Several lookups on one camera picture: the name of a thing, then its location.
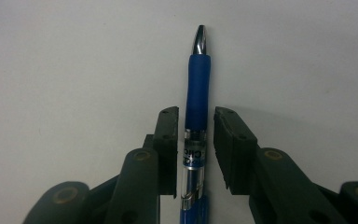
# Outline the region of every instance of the blue pen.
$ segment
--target blue pen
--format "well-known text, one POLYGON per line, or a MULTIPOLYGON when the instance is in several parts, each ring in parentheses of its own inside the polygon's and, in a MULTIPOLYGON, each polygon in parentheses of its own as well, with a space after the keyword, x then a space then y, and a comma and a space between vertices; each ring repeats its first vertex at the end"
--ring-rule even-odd
POLYGON ((200 25, 188 63, 181 224, 207 223, 208 198, 203 194, 203 182, 210 72, 211 57, 206 52, 206 30, 205 26, 200 25))

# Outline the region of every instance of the white background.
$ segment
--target white background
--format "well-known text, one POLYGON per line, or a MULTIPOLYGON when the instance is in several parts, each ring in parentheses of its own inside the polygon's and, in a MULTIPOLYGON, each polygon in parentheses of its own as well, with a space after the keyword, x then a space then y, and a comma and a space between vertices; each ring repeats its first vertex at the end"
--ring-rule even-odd
MULTIPOLYGON (((0 224, 22 223, 63 181, 117 175, 165 107, 180 107, 183 147, 199 24, 210 136, 214 107, 229 107, 315 183, 358 180, 358 1, 0 1, 0 224)), ((208 153, 210 223, 254 223, 212 141, 208 153)), ((161 223, 178 223, 179 204, 161 197, 161 223)))

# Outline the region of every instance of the pen tip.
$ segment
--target pen tip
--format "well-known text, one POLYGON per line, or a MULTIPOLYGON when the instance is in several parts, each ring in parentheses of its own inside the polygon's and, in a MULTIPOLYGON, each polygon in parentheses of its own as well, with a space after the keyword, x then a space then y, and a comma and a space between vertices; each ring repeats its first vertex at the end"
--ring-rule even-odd
POLYGON ((206 53, 206 28, 200 25, 194 38, 193 54, 207 54, 206 53))

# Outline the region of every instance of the pen barrel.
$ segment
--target pen barrel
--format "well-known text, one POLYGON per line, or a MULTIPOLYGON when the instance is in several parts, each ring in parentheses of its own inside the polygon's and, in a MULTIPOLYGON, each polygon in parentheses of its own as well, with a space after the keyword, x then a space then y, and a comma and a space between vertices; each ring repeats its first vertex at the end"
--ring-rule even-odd
POLYGON ((191 131, 206 130, 208 121, 209 76, 211 57, 193 54, 188 63, 188 89, 185 128, 191 131))

